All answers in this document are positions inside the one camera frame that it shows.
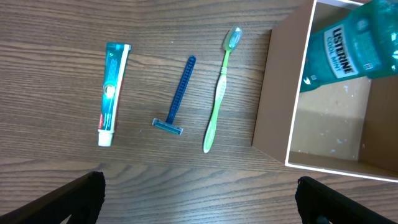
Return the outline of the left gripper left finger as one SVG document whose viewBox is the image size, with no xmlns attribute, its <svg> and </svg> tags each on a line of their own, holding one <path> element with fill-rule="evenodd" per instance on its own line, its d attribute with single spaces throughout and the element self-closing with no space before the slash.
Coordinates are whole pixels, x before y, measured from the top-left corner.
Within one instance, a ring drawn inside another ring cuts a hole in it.
<svg viewBox="0 0 398 224">
<path fill-rule="evenodd" d="M 102 172 L 89 172 L 72 182 L 1 215 L 1 223 L 96 223 L 105 198 Z"/>
</svg>

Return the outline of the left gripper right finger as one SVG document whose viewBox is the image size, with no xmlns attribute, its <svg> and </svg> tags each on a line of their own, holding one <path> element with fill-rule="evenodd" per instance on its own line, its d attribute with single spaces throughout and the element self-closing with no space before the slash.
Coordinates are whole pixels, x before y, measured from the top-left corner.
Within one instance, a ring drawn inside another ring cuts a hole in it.
<svg viewBox="0 0 398 224">
<path fill-rule="evenodd" d="M 303 224 L 396 224 L 309 176 L 297 183 L 295 201 Z"/>
</svg>

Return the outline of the blue disposable razor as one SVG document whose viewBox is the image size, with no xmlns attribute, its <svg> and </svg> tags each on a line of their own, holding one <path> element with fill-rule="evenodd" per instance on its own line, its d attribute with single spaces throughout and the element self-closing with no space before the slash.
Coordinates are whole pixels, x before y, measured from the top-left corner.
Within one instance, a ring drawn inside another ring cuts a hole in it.
<svg viewBox="0 0 398 224">
<path fill-rule="evenodd" d="M 173 98 L 172 104 L 170 105 L 169 115 L 165 121 L 161 121 L 160 119 L 154 118 L 152 121 L 152 125 L 171 132 L 173 134 L 181 135 L 183 133 L 183 128 L 177 127 L 173 125 L 175 116 L 180 108 L 180 104 L 182 102 L 183 96 L 187 89 L 190 77 L 193 73 L 194 66 L 196 64 L 197 58 L 194 55 L 189 56 L 187 60 L 187 64 L 182 73 L 182 77 L 180 79 L 180 83 L 178 84 L 178 88 L 175 92 L 175 96 Z"/>
</svg>

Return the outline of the teal toothpaste tube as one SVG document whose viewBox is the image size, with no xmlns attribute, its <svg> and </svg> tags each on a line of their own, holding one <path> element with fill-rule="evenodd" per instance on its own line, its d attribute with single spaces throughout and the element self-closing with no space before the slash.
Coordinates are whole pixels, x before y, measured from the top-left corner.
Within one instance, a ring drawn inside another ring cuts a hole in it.
<svg viewBox="0 0 398 224">
<path fill-rule="evenodd" d="M 106 44 L 101 113 L 98 125 L 99 147 L 110 147 L 116 127 L 119 96 L 131 45 Z"/>
</svg>

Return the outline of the blue mouthwash bottle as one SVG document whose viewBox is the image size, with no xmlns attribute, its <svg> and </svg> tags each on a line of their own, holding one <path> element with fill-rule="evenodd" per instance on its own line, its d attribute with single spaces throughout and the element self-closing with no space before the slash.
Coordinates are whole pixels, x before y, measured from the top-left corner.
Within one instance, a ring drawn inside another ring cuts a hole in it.
<svg viewBox="0 0 398 224">
<path fill-rule="evenodd" d="M 310 35 L 300 90 L 397 75 L 397 1 L 375 0 Z"/>
</svg>

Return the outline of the green toothbrush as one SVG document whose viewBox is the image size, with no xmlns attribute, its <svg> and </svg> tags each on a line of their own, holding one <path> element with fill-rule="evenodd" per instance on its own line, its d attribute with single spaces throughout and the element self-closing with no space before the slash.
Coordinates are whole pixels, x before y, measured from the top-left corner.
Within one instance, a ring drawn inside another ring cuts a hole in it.
<svg viewBox="0 0 398 224">
<path fill-rule="evenodd" d="M 213 110 L 211 112 L 210 120 L 203 141 L 203 152 L 205 154 L 210 151 L 213 145 L 213 141 L 215 139 L 218 114 L 221 108 L 224 93 L 226 91 L 229 56 L 239 45 L 242 36 L 242 28 L 233 27 L 228 31 L 223 42 L 224 58 L 221 65 L 220 76 L 215 89 Z"/>
</svg>

